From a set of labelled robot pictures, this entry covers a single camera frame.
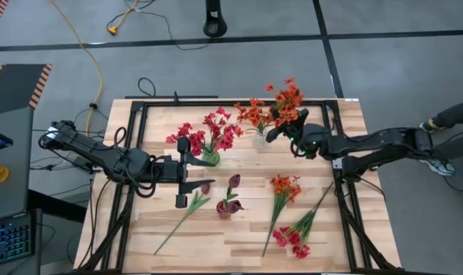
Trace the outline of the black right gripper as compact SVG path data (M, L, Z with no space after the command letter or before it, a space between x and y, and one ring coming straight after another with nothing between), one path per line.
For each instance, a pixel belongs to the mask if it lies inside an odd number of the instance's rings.
M290 151L294 157L305 157L314 159L319 145L327 135L327 128L316 124L305 124L309 115L309 110L303 108L297 113L296 120L291 125L276 127L267 132L265 141L272 143L280 135L283 135L290 141Z

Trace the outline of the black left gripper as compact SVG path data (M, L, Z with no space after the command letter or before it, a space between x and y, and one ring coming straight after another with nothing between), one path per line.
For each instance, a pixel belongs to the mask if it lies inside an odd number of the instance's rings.
M198 167L214 167L214 163L200 160L189 152L189 139L187 137L179 137L177 139L176 148L180 154L179 160L173 160L171 156L162 156L161 163L157 163L158 174L154 179L158 183L177 183L178 193L176 195L176 207L184 209L187 207L186 194L191 193L194 189L214 183L215 180L198 180L195 182L187 182L186 164Z

